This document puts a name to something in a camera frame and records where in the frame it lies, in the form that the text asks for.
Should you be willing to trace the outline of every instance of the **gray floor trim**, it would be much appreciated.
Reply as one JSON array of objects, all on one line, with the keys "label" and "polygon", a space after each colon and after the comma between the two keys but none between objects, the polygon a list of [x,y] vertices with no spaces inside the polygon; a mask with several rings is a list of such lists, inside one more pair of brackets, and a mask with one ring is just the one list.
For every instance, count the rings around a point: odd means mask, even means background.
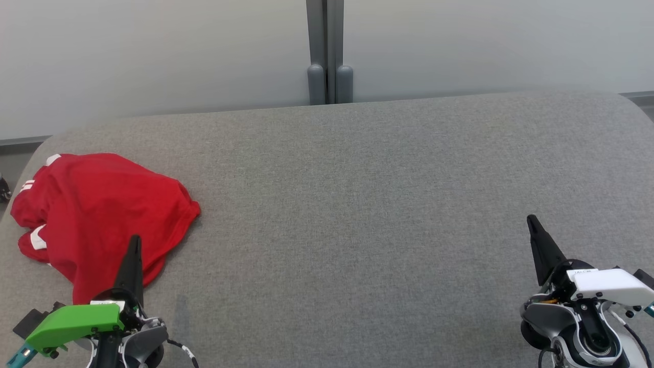
[{"label": "gray floor trim", "polygon": [[638,107],[654,107],[654,91],[629,92],[620,95],[630,99]]},{"label": "gray floor trim", "polygon": [[643,112],[654,121],[654,106],[641,107]]},{"label": "gray floor trim", "polygon": [[27,137],[27,138],[14,138],[14,139],[0,139],[0,146],[4,145],[21,145],[25,143],[43,143],[50,136]]}]

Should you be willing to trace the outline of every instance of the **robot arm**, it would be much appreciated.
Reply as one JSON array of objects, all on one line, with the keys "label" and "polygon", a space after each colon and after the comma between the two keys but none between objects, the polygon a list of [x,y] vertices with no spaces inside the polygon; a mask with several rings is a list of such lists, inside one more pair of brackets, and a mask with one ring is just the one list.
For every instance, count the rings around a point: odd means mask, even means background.
[{"label": "robot arm", "polygon": [[14,328],[25,344],[7,362],[7,368],[22,368],[38,353],[55,359],[58,349],[75,341],[91,352],[87,368],[156,368],[164,356],[163,343],[190,350],[168,338],[161,318],[148,318],[143,309],[141,238],[132,236],[114,287],[90,304],[54,305],[52,312],[32,310]]},{"label": "robot arm", "polygon": [[[651,368],[645,346],[616,310],[627,318],[643,310],[654,315],[654,279],[643,270],[631,275],[566,259],[536,216],[529,215],[527,223],[541,289],[520,309],[525,340],[552,352],[556,367]],[[618,317],[632,336],[615,331],[608,315]]]}]

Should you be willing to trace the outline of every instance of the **gray table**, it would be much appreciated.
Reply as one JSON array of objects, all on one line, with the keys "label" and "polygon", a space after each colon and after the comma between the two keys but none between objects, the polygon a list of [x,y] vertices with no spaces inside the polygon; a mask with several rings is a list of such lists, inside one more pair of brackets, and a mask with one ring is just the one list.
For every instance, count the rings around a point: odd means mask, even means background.
[{"label": "gray table", "polygon": [[[202,207],[146,291],[207,367],[535,367],[525,217],[569,257],[654,272],[654,125],[621,96],[527,92],[128,119],[48,139],[181,180]],[[6,214],[0,356],[70,301]],[[647,316],[634,328],[654,346]],[[36,367],[85,367],[73,347]],[[190,367],[167,348],[162,367]]]}]

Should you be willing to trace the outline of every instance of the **teal connector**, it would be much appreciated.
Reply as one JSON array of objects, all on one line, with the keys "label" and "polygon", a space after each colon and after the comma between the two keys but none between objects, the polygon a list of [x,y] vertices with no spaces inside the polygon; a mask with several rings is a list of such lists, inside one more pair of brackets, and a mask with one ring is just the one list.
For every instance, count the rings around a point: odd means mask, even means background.
[{"label": "teal connector", "polygon": [[649,314],[650,317],[654,317],[654,303],[645,308],[645,313]]},{"label": "teal connector", "polygon": [[36,349],[25,343],[18,349],[16,355],[9,359],[7,368],[23,368],[37,355]]}]

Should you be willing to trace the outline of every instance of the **white stripe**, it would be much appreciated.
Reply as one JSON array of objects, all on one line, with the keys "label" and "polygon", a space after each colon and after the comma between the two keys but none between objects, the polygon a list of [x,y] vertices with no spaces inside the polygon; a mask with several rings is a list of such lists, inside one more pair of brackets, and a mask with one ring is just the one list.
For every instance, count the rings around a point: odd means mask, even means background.
[{"label": "white stripe", "polygon": [[193,358],[196,357],[195,355],[193,355],[193,353],[191,353],[191,350],[189,350],[189,349],[186,347],[186,345],[182,345],[182,350],[184,350],[184,351],[188,354],[188,356],[189,356],[191,359],[193,359]]},{"label": "white stripe", "polygon": [[615,313],[615,312],[612,311],[612,310],[609,310],[609,312],[611,313],[611,315],[613,315],[613,317],[615,317],[616,320],[618,320],[618,322],[622,323],[622,325],[626,325],[626,324],[627,324],[627,323],[625,322],[625,320],[623,320],[622,318],[620,318],[620,316],[617,315],[617,313]]},{"label": "white stripe", "polygon": [[45,160],[45,166],[52,165],[52,163],[59,157],[61,157],[61,155],[58,154],[58,153],[56,155],[52,155],[52,156],[48,157],[48,159]]},{"label": "white stripe", "polygon": [[39,249],[46,249],[47,245],[45,244],[45,240],[41,239],[39,236],[39,231],[43,229],[45,225],[41,225],[34,229],[34,231],[29,235],[29,240],[32,242],[32,246],[34,247],[34,250],[39,250]]}]

